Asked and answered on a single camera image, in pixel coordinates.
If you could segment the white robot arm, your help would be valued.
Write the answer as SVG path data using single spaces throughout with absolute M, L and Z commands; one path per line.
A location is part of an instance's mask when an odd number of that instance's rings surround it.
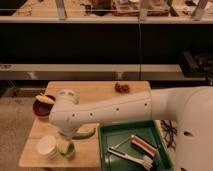
M 58 92 L 51 124 L 71 138 L 83 124 L 136 120 L 177 123 L 175 171 L 213 171 L 213 87 L 154 89 L 80 104 L 71 90 Z

